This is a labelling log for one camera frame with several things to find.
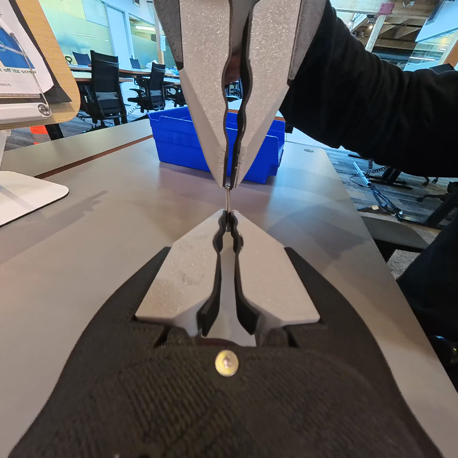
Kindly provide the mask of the black office chair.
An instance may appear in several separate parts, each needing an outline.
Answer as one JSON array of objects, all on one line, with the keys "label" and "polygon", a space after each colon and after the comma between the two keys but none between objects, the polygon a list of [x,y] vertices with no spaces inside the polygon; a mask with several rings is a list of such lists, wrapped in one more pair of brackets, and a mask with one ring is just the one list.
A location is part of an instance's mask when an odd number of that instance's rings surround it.
[{"label": "black office chair", "polygon": [[127,112],[119,82],[119,59],[91,50],[91,91],[87,101],[89,115],[94,122],[113,120],[115,125],[126,124]]},{"label": "black office chair", "polygon": [[144,111],[164,110],[164,74],[165,65],[152,62],[151,73],[148,77],[135,77],[135,82],[139,88],[131,88],[131,90],[134,90],[138,95],[127,100],[138,104],[142,113]]}]

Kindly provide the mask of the person's right forearm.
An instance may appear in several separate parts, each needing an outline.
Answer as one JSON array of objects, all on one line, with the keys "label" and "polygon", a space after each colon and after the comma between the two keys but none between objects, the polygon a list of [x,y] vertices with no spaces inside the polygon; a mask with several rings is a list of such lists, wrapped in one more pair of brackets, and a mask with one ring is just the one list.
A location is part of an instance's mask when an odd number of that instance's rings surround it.
[{"label": "person's right forearm", "polygon": [[333,148],[417,176],[458,176],[458,74],[404,72],[367,52],[329,1],[280,107]]}]

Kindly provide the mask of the long wooden desk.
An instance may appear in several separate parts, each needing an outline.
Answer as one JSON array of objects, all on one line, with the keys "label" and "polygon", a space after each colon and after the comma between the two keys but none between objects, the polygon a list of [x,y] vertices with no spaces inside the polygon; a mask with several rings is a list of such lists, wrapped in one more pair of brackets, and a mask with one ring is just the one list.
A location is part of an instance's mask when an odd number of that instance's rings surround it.
[{"label": "long wooden desk", "polygon": [[[86,72],[89,73],[92,71],[91,66],[80,66],[80,65],[69,65],[69,68],[72,72]],[[119,68],[119,74],[122,78],[137,78],[137,77],[150,77],[151,70],[149,69],[123,69]],[[168,69],[165,69],[164,72],[164,81],[169,84],[180,85],[179,75],[175,75],[170,72]]]}]

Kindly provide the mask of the instruction sheet with blue pictures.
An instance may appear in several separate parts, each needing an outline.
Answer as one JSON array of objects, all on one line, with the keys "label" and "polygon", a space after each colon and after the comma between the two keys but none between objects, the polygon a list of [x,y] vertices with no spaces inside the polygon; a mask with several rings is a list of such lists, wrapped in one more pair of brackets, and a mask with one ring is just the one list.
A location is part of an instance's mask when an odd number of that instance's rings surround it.
[{"label": "instruction sheet with blue pictures", "polygon": [[1,95],[45,93],[53,78],[14,1],[0,2]]}]

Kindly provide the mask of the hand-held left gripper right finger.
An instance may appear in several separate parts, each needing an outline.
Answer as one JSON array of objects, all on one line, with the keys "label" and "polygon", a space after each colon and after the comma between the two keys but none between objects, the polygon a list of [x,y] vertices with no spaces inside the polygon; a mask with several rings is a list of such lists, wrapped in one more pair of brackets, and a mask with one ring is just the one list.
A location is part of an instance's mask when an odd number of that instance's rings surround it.
[{"label": "hand-held left gripper right finger", "polygon": [[286,248],[238,211],[230,213],[237,318],[255,338],[272,329],[317,323],[313,304]]}]

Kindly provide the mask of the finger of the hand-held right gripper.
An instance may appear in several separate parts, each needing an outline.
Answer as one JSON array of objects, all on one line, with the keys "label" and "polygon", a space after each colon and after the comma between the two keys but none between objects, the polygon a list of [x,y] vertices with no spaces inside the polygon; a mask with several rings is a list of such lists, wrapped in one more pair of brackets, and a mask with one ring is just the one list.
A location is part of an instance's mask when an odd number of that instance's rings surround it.
[{"label": "finger of the hand-held right gripper", "polygon": [[244,95],[238,111],[231,189],[246,176],[288,91],[300,0],[255,3],[243,33],[240,76]]},{"label": "finger of the hand-held right gripper", "polygon": [[231,51],[231,4],[181,0],[183,68],[179,71],[204,158],[218,187],[226,182],[229,141],[224,76]]}]

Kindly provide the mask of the black desk leg frame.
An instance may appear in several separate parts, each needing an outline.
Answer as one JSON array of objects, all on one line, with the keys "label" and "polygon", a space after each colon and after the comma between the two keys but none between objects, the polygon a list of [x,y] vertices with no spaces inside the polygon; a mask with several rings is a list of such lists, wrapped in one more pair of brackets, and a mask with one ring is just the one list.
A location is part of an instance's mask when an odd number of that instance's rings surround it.
[{"label": "black desk leg frame", "polygon": [[374,184],[397,187],[405,190],[413,189],[406,181],[399,179],[399,175],[401,174],[400,170],[393,167],[383,167],[382,169],[370,169],[367,171],[366,177]]}]

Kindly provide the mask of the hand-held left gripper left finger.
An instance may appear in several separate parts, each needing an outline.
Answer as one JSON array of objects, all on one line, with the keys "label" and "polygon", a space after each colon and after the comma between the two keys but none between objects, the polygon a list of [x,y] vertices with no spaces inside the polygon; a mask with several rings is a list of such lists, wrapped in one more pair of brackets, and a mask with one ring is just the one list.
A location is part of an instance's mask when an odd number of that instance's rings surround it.
[{"label": "hand-held left gripper left finger", "polygon": [[221,209],[175,241],[135,313],[137,320],[207,336],[219,313],[225,232]]}]

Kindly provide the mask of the grey chair seat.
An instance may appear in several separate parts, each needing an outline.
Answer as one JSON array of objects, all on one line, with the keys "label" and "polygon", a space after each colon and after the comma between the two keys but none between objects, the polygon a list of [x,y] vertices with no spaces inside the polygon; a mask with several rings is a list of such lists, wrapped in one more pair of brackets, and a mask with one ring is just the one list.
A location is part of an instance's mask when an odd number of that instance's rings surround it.
[{"label": "grey chair seat", "polygon": [[410,252],[422,252],[429,246],[429,244],[410,227],[386,219],[368,216],[362,216],[361,218],[375,242],[383,242],[395,250]]}]

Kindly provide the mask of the person's black-clothed body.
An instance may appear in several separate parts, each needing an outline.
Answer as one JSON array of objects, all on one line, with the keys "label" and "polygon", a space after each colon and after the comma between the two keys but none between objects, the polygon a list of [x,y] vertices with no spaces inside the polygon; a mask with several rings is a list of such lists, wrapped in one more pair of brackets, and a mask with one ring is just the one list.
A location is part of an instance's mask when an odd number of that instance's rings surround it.
[{"label": "person's black-clothed body", "polygon": [[397,280],[440,361],[457,368],[458,218],[455,217]]}]

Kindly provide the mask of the wooden document stand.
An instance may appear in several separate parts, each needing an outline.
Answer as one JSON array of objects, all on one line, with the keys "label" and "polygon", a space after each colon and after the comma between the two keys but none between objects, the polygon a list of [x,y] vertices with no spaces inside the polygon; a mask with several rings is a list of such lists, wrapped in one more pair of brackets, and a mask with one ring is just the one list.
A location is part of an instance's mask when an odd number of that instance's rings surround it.
[{"label": "wooden document stand", "polygon": [[[35,125],[56,127],[76,116],[77,84],[39,1],[14,1],[53,78],[45,93],[0,95],[1,157],[11,129]],[[0,224],[4,226],[65,198],[66,186],[14,171],[1,171]]]}]

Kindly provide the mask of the blue plastic bin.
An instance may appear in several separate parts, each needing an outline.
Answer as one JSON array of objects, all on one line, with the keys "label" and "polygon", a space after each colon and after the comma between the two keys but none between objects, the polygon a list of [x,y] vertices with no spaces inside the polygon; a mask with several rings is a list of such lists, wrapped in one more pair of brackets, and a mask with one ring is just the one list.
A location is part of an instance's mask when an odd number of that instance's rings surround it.
[{"label": "blue plastic bin", "polygon": [[[149,113],[159,161],[209,172],[187,107]],[[265,184],[276,176],[285,144],[285,121],[275,118],[244,180]]]}]

